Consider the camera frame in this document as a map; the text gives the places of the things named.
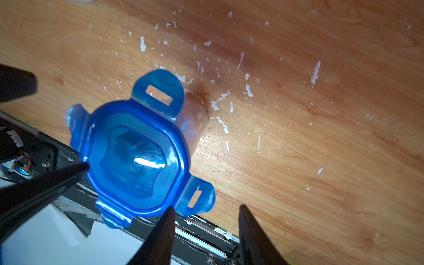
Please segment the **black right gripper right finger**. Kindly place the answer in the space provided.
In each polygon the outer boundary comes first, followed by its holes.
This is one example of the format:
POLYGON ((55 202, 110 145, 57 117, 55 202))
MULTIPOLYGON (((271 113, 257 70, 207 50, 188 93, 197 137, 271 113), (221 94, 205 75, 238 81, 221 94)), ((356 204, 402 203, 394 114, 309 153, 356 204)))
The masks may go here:
POLYGON ((249 208, 239 208, 239 238, 242 259, 245 265, 287 265, 249 208))

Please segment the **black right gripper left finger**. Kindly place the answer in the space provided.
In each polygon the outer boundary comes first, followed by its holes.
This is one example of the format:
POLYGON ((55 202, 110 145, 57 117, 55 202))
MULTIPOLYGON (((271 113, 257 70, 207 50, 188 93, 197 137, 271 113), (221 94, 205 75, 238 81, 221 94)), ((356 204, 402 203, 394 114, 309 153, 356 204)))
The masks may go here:
POLYGON ((170 265, 175 240, 175 210, 168 207, 128 265, 170 265))

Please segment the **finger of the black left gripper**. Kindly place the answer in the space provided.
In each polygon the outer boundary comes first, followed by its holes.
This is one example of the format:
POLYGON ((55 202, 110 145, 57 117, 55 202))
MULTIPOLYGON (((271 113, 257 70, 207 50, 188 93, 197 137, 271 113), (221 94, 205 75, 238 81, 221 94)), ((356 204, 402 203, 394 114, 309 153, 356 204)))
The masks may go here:
POLYGON ((89 170, 80 162, 1 189, 1 242, 73 187, 89 170))
POLYGON ((1 103, 37 93, 38 80, 29 72, 1 64, 1 103))

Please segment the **blue container lid back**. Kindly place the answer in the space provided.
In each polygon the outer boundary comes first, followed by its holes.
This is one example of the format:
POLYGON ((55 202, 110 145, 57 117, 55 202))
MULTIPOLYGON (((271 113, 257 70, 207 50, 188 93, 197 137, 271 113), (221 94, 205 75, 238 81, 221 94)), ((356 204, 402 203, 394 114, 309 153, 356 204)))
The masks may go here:
POLYGON ((127 228, 170 206, 184 217, 213 209, 215 189, 191 174, 192 157, 175 124, 184 99, 179 79, 157 69, 136 81, 128 100, 93 113, 81 104, 67 111, 71 147, 90 166, 96 208, 109 227, 127 228))

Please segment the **clear plastic container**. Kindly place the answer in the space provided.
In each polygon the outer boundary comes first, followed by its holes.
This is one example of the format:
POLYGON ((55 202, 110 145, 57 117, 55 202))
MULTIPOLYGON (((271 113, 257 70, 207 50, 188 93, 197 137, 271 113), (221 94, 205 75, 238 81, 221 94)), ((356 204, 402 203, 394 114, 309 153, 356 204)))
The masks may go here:
POLYGON ((182 110, 175 124, 184 136, 191 157, 195 153, 208 120, 208 113, 199 99, 194 95, 185 96, 182 110))

